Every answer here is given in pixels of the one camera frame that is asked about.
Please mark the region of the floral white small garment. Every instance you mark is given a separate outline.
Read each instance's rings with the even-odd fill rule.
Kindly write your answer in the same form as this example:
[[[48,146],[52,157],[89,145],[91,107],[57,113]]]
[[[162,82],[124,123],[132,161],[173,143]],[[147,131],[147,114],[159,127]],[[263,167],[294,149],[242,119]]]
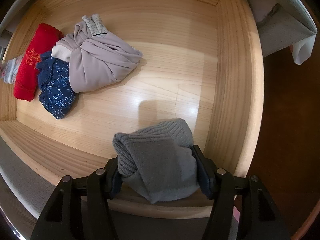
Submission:
[[[23,55],[20,55],[9,61],[1,62],[1,79],[4,83],[14,84],[19,66],[22,62]]]

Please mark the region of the grey ribbed knit garment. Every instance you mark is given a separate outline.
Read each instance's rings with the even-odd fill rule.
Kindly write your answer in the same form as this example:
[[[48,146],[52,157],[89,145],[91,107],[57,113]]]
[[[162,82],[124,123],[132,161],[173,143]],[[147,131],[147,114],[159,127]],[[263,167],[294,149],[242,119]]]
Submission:
[[[112,144],[123,181],[151,204],[187,198],[199,188],[193,134],[183,119],[117,133]]]

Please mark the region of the red folded garment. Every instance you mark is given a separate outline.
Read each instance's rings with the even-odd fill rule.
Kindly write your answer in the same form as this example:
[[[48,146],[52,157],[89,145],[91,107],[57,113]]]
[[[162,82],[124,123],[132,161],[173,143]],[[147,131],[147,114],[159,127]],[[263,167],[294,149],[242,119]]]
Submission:
[[[50,51],[63,37],[58,29],[46,23],[39,24],[29,43],[18,68],[14,97],[18,100],[32,101],[38,86],[36,65],[41,62],[41,54]]]

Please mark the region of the taupe tied garment bundle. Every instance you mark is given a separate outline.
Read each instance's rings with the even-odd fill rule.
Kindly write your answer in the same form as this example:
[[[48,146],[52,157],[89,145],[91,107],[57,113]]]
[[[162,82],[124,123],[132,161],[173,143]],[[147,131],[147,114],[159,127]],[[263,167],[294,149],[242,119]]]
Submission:
[[[90,92],[122,81],[137,68],[143,53],[114,35],[99,14],[82,16],[74,31],[56,42],[52,57],[69,63],[75,93]]]

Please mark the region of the navy blue patterned underwear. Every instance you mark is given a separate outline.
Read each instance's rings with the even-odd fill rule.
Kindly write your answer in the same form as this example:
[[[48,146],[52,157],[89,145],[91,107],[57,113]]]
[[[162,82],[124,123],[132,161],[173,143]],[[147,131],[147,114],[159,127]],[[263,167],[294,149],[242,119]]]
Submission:
[[[47,51],[40,55],[36,65],[38,87],[41,91],[39,101],[57,120],[64,118],[71,110],[76,98],[69,82],[69,63],[52,57]]]

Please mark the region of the grey white nightstand cabinet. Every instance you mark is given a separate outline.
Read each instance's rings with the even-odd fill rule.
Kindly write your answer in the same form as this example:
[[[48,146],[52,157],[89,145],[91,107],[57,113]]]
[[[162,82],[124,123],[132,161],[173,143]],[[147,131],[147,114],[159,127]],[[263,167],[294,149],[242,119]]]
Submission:
[[[226,0],[39,0],[45,22],[63,37],[82,16],[99,14],[105,27],[151,61],[193,65],[217,63],[217,21]],[[316,26],[300,0],[245,0],[257,25],[261,51],[293,47],[296,63],[313,49]]]

